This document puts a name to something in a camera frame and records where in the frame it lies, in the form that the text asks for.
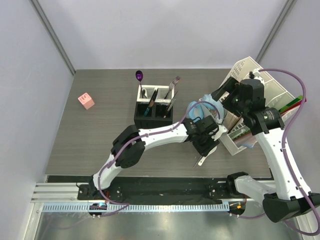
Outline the large white ceramic spoon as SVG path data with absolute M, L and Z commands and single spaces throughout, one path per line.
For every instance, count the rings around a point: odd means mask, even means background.
M 207 157 L 209 157 L 211 154 L 213 154 L 216 151 L 217 147 L 214 147 L 206 156 L 202 156 L 200 157 L 197 165 L 198 166 L 202 166 L 202 164 L 204 163 L 204 161 L 207 159 Z

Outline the black knife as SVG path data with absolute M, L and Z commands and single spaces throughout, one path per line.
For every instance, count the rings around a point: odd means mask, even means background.
M 150 98 L 150 101 L 149 101 L 149 104 L 148 104 L 148 107 L 151 108 L 155 102 L 155 99 L 157 97 L 157 94 L 158 94 L 158 91 L 155 90 L 152 94 L 152 97 Z

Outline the green patterned chopstick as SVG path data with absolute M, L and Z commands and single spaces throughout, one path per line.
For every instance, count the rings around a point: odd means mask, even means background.
M 144 114 L 143 114 L 143 116 L 144 117 L 147 117 L 148 116 L 148 114 L 149 114 L 149 112 L 152 110 L 152 106 L 148 106 L 147 108 L 146 108 L 146 110 L 145 110 L 145 112 L 144 112 Z

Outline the purple iridescent spoon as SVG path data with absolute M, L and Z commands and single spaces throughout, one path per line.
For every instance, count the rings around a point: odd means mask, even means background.
M 143 88 L 142 88 L 142 80 L 143 80 L 143 72 L 141 70 L 137 70 L 135 72 L 135 77 L 136 79 L 139 81 L 139 85 L 140 85 L 140 95 L 142 98 L 144 98 L 144 94 L 143 94 Z

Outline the dark brown chopstick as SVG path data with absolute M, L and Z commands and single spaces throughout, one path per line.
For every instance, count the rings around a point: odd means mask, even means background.
M 178 91 L 174 93 L 169 105 L 167 106 L 167 108 L 166 108 L 167 112 L 172 108 L 173 104 L 175 103 L 177 93 L 178 93 Z

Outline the rose gold chopstick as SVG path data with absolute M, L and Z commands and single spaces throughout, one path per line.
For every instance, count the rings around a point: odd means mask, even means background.
M 173 107 L 173 104 L 175 103 L 176 99 L 172 99 L 169 103 L 169 105 L 167 106 L 167 108 L 165 109 L 163 118 L 167 117 L 167 114 L 169 113 L 169 111 L 171 110 L 171 108 Z

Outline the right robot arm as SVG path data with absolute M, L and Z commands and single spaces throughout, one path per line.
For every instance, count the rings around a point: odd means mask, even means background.
M 229 77 L 211 96 L 222 106 L 242 117 L 260 144 L 275 186 L 254 180 L 245 172 L 227 176 L 226 193 L 233 198 L 246 195 L 262 205 L 274 223 L 309 213 L 320 205 L 319 193 L 313 193 L 301 176 L 285 137 L 285 124 L 279 111 L 266 106 L 265 87 L 258 79 L 237 81 Z

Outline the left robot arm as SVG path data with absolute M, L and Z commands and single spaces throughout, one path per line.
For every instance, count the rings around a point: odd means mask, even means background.
M 123 169 L 136 165 L 145 151 L 162 145 L 191 142 L 200 154 L 197 164 L 201 166 L 216 151 L 219 138 L 226 130 L 210 115 L 196 122 L 185 118 L 172 125 L 151 129 L 130 125 L 113 141 L 108 159 L 89 181 L 88 193 L 97 200 L 102 199 Z

